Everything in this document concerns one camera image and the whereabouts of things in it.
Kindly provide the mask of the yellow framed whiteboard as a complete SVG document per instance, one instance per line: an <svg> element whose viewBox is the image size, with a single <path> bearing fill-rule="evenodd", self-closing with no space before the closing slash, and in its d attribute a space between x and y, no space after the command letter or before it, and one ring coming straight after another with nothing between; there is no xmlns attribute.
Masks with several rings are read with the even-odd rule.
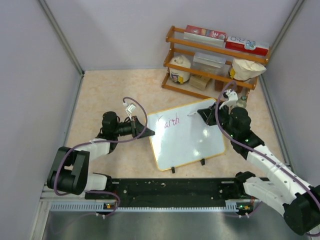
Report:
<svg viewBox="0 0 320 240"><path fill-rule="evenodd" d="M147 116L147 127L155 132L149 139L159 171L224 154L226 144L220 129L206 125L199 114L187 116L215 102L208 98Z"/></svg>

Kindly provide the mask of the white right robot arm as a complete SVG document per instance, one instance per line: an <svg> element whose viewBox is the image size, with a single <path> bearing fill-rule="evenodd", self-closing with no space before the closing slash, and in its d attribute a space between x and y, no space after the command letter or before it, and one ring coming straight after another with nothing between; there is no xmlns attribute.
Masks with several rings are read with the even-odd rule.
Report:
<svg viewBox="0 0 320 240"><path fill-rule="evenodd" d="M296 234L302 236L320 224L320 187L312 186L295 175L278 160L251 130L251 118L245 108L214 103L197 110L204 123L217 126L230 140L233 149L259 168L269 183L253 173L239 172L233 192L239 198L247 195L261 200L278 212Z"/></svg>

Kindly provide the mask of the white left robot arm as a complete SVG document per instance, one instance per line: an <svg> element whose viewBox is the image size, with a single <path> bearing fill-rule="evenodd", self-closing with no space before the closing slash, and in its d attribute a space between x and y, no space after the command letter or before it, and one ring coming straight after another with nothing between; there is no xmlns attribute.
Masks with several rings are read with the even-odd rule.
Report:
<svg viewBox="0 0 320 240"><path fill-rule="evenodd" d="M155 132L140 123L137 116L127 117L121 122L115 112L105 112L96 138L73 148L62 146L57 150L47 178L47 187L58 196L96 191L102 198L109 198L114 187L108 183L108 176L89 173L89 164L112 153L120 143L118 137L129 135L136 140L154 136Z"/></svg>

